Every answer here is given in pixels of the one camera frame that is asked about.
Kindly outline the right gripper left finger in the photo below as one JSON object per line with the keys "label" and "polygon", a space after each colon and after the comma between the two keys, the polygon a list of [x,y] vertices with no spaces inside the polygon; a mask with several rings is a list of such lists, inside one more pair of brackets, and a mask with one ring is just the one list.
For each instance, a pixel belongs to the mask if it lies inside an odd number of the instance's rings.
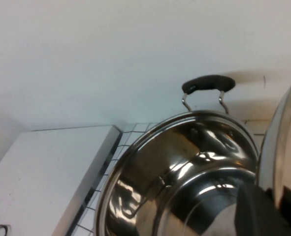
{"label": "right gripper left finger", "polygon": [[235,229],[238,236],[291,236],[291,211],[274,206],[272,189],[254,184],[238,189]]}

